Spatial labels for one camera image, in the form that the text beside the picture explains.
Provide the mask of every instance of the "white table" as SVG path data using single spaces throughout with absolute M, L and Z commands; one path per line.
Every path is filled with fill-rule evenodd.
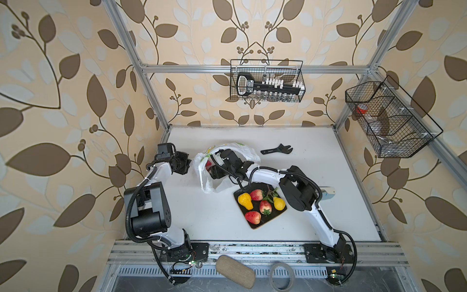
M 284 169 L 296 165 L 319 186 L 335 188 L 335 196 L 320 204 L 336 229 L 347 231 L 355 241 L 380 241 L 331 128 L 174 128 L 169 142 L 189 158 L 213 145 L 240 142 L 256 150 L 262 166 Z M 260 153 L 280 143 L 291 145 L 293 151 L 288 155 Z M 192 168 L 183 176 L 174 173 L 164 189 L 172 224 L 184 228 L 192 240 L 318 240 L 305 215 L 288 204 L 279 217 L 251 229 L 233 196 L 238 187 L 206 194 Z

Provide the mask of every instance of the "yellow fruit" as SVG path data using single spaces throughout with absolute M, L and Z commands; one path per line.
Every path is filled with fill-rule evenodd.
M 282 211 L 285 208 L 285 201 L 281 198 L 274 197 L 274 208 L 278 211 Z
M 250 194 L 247 192 L 244 192 L 240 196 L 238 196 L 238 203 L 242 206 L 244 206 L 247 210 L 253 209 L 253 204 L 251 203 L 251 197 Z

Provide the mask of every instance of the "white plastic bag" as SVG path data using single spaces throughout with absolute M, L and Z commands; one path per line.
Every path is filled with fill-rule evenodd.
M 217 188 L 214 188 L 213 186 L 213 179 L 209 172 L 206 170 L 206 163 L 212 154 L 216 153 L 218 150 L 223 150 L 223 149 L 231 149 L 235 151 L 237 154 L 242 154 L 243 157 L 248 160 L 248 161 L 253 161 L 255 163 L 260 162 L 260 157 L 256 154 L 255 150 L 251 147 L 248 147 L 246 145 L 243 145 L 241 143 L 227 143 L 223 144 L 220 146 L 212 146 L 208 150 L 206 150 L 204 153 L 198 153 L 193 161 L 191 162 L 191 167 L 190 169 L 193 169 L 196 172 L 197 177 L 199 178 L 199 181 L 201 183 L 201 189 L 205 193 L 219 193 L 231 186 L 233 186 L 232 182 L 230 179 L 227 177 L 224 177 L 222 182 Z

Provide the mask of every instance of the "black tray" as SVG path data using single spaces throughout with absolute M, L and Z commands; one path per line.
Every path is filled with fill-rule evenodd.
M 268 190 L 274 190 L 273 186 L 271 185 L 268 185 L 268 184 L 265 184 L 265 183 L 251 183 L 250 185 L 250 188 L 247 189 L 247 193 L 251 193 L 252 191 L 254 190 L 257 190 L 257 189 L 260 189 L 262 190 L 265 194 L 268 194 Z M 240 205 L 238 203 L 238 196 L 240 196 L 241 194 L 243 194 L 244 191 L 242 190 L 237 190 L 233 193 L 233 197 L 235 198 L 235 202 L 237 203 L 238 207 L 240 208 L 241 212 L 243 213 L 243 218 L 245 218 L 245 214 L 250 212 L 250 211 L 256 211 L 258 212 L 259 214 L 261 214 L 260 212 L 260 202 L 261 201 L 253 201 L 251 200 L 251 203 L 253 204 L 253 209 L 251 210 L 247 210 L 244 206 Z M 274 208 L 274 204 L 272 204 L 271 202 L 269 202 L 272 206 L 272 211 L 271 211 L 271 214 L 269 215 L 263 215 L 261 214 L 261 221 L 259 224 L 252 224 L 250 223 L 249 221 L 247 221 L 245 219 L 245 221 L 247 221 L 247 223 L 250 225 L 250 227 L 252 229 L 257 229 L 258 227 L 261 227 L 263 226 L 264 224 L 266 224 L 267 222 L 271 221 L 272 219 L 276 218 L 277 216 L 279 216 L 280 214 L 284 213 L 285 210 L 287 210 L 287 206 L 285 206 L 285 208 L 282 210 L 282 211 L 278 211 Z

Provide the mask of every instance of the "black wire basket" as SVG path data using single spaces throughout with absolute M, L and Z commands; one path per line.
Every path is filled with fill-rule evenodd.
M 301 102 L 303 61 L 230 60 L 230 99 Z
M 406 106 L 398 96 L 406 94 Z M 439 124 L 391 77 L 383 82 L 369 81 L 346 90 L 346 103 L 367 135 L 379 158 L 409 158 L 443 129 Z M 431 123 L 435 131 L 425 126 Z

